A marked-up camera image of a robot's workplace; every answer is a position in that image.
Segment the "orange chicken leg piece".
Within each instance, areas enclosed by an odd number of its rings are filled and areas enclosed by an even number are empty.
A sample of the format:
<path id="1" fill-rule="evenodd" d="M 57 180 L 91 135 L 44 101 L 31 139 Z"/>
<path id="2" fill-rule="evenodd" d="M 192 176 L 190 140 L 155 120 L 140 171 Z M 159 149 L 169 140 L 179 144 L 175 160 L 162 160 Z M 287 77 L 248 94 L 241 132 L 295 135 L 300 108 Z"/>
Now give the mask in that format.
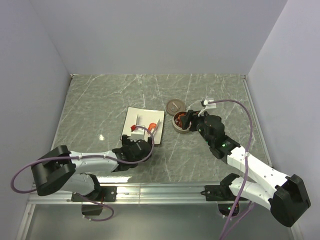
<path id="1" fill-rule="evenodd" d="M 186 115 L 185 112 L 182 112 L 180 113 L 177 118 L 174 120 L 174 123 L 179 127 L 179 128 L 182 128 L 182 120 L 181 120 L 181 117 L 184 117 Z"/>

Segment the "round metal lunch tin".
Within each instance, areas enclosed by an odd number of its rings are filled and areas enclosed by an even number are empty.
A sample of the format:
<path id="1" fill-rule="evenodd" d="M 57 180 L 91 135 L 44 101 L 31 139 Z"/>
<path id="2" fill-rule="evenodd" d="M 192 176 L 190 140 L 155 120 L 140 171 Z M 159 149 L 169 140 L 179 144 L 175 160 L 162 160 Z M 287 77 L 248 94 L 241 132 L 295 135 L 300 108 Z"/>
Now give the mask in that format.
<path id="1" fill-rule="evenodd" d="M 173 129 L 180 134 L 187 134 L 190 132 L 190 125 L 187 129 L 182 129 L 181 117 L 184 117 L 187 114 L 185 111 L 177 112 L 172 118 Z"/>

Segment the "orange shrimp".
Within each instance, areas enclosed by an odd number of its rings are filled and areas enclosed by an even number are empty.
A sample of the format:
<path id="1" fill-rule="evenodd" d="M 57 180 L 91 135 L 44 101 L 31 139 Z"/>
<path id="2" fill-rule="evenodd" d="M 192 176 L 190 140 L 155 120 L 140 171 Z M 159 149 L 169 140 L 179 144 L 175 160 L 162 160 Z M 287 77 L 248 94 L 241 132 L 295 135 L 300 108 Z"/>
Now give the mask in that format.
<path id="1" fill-rule="evenodd" d="M 154 122 L 152 122 L 152 123 L 150 123 L 150 124 L 149 124 L 149 126 L 148 126 L 148 130 L 149 130 L 149 131 L 151 131 L 152 129 L 155 129 L 155 128 L 156 128 L 156 126 L 157 126 L 157 124 L 156 124 L 156 123 L 154 123 Z"/>

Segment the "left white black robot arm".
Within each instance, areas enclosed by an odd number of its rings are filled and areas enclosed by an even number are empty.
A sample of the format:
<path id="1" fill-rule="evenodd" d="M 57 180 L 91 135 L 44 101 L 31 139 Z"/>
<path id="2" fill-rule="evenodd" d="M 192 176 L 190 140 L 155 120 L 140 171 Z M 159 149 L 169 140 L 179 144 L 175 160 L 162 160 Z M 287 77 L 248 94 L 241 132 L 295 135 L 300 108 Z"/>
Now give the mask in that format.
<path id="1" fill-rule="evenodd" d="M 135 168 L 152 156 L 159 123 L 148 127 L 132 125 L 131 135 L 122 135 L 120 148 L 105 152 L 82 153 L 60 145 L 31 167 L 36 192 L 48 196 L 57 191 L 80 194 L 89 201 L 104 198 L 104 190 L 95 172 L 116 173 Z"/>

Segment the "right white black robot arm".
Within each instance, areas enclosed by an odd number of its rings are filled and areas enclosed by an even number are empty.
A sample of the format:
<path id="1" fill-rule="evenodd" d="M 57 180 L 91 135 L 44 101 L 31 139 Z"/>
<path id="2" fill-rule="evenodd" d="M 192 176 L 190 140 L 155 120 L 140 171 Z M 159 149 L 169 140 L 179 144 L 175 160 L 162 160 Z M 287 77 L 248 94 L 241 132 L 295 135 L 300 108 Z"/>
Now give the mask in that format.
<path id="1" fill-rule="evenodd" d="M 245 148 L 225 133 L 222 119 L 205 112 L 189 110 L 179 117 L 183 130 L 198 132 L 215 158 L 247 173 L 250 180 L 230 173 L 218 187 L 205 186 L 201 192 L 207 201 L 232 201 L 239 195 L 270 210 L 283 226 L 292 227 L 311 206 L 306 186 L 301 177 L 288 176 L 247 153 Z"/>

